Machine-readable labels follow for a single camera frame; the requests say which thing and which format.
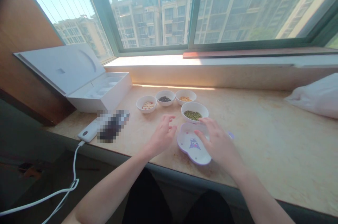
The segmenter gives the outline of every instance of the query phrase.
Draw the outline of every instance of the white box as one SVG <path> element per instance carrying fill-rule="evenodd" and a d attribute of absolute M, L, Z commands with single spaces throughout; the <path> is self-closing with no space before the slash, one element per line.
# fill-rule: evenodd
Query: white box
<path fill-rule="evenodd" d="M 14 53 L 79 111 L 115 110 L 132 87 L 129 73 L 106 73 L 88 44 Z"/>

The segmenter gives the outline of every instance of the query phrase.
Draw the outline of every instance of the hand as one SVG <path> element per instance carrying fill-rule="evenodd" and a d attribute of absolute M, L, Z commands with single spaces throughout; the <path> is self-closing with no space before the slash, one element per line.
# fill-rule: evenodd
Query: hand
<path fill-rule="evenodd" d="M 154 134 L 144 147 L 151 159 L 167 149 L 173 141 L 177 126 L 169 126 L 169 123 L 174 118 L 176 117 L 173 115 L 163 115 L 160 123 L 156 127 Z"/>
<path fill-rule="evenodd" d="M 235 172 L 245 167 L 245 164 L 233 144 L 231 137 L 215 120 L 208 117 L 200 118 L 199 120 L 207 126 L 210 141 L 208 141 L 205 135 L 199 130 L 195 130 L 196 135 L 201 139 L 204 147 L 214 161 L 221 165 L 225 171 L 233 177 Z"/>

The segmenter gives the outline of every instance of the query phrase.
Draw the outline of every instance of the forearm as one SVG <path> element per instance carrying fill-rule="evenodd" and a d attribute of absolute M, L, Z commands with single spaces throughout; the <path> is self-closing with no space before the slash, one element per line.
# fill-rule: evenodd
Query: forearm
<path fill-rule="evenodd" d="M 64 223 L 106 223 L 150 159 L 146 151 L 140 151 L 117 167 L 86 194 Z"/>
<path fill-rule="evenodd" d="M 243 194 L 255 223 L 294 224 L 252 171 L 241 167 L 240 171 L 237 170 L 232 176 Z"/>

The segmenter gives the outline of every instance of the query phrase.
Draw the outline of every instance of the left hand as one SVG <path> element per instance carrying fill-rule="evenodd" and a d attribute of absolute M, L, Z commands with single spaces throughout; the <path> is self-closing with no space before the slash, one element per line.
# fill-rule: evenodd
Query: left hand
<path fill-rule="evenodd" d="M 176 125 L 169 126 L 169 123 L 174 118 L 176 118 L 176 116 L 170 114 L 162 116 L 154 134 L 144 147 L 144 150 L 150 155 L 150 158 L 154 158 L 170 146 L 177 130 Z"/>

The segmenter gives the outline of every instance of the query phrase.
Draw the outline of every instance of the bowl of peanuts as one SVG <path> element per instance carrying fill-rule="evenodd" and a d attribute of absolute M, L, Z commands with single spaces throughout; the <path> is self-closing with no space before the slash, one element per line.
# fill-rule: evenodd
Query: bowl of peanuts
<path fill-rule="evenodd" d="M 195 101 L 197 95 L 191 90 L 182 89 L 176 92 L 175 99 L 179 105 L 183 105 L 187 102 Z"/>
<path fill-rule="evenodd" d="M 136 102 L 136 107 L 138 110 L 144 114 L 152 113 L 155 110 L 157 100 L 153 96 L 141 97 Z"/>

